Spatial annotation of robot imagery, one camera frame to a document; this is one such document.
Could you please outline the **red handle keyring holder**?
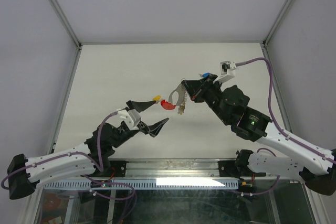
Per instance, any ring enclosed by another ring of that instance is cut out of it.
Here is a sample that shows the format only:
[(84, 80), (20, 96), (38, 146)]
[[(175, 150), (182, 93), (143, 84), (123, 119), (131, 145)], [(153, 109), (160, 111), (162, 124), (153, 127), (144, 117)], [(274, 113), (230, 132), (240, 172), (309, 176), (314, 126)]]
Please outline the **red handle keyring holder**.
[(160, 105), (163, 109), (172, 111), (177, 109), (182, 103), (186, 104), (187, 92), (180, 83), (169, 95), (168, 100), (160, 101)]

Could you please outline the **yellow tag key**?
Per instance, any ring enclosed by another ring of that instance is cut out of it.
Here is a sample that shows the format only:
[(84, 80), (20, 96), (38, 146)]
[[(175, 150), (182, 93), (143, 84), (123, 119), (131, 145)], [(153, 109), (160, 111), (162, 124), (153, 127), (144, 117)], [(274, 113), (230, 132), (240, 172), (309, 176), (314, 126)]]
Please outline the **yellow tag key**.
[(185, 103), (182, 103), (181, 105), (179, 105), (178, 114), (182, 115), (184, 114), (184, 111), (185, 111)]
[(161, 100), (161, 96), (160, 96), (160, 95), (157, 95), (157, 96), (155, 96), (152, 100), (153, 100), (153, 101), (160, 101), (160, 100)]

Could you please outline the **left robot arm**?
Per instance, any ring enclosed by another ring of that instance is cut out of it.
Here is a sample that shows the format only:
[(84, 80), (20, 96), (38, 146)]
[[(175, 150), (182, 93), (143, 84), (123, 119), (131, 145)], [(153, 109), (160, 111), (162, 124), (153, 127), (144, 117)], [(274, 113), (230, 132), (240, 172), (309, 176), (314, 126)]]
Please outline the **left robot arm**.
[(67, 150), (44, 156), (26, 157), (18, 154), (7, 168), (1, 187), (11, 200), (25, 198), (49, 183), (74, 176), (104, 176), (110, 170), (109, 157), (138, 133), (156, 137), (168, 119), (147, 125), (141, 112), (155, 101), (128, 101), (127, 106), (108, 114), (92, 137)]

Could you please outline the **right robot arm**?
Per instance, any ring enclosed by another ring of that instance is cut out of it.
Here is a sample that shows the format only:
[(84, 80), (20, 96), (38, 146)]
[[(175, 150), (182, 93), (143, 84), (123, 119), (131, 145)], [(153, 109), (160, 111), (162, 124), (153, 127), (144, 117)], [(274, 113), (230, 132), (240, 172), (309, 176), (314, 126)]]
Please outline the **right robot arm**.
[(199, 80), (183, 80), (181, 84), (193, 102), (205, 102), (238, 137), (285, 154), (268, 161), (256, 152), (242, 150), (235, 162), (238, 174), (271, 173), (297, 179), (322, 195), (335, 193), (335, 150), (318, 147), (284, 130), (275, 119), (250, 108), (250, 98), (238, 86), (222, 90), (216, 78), (210, 74)]

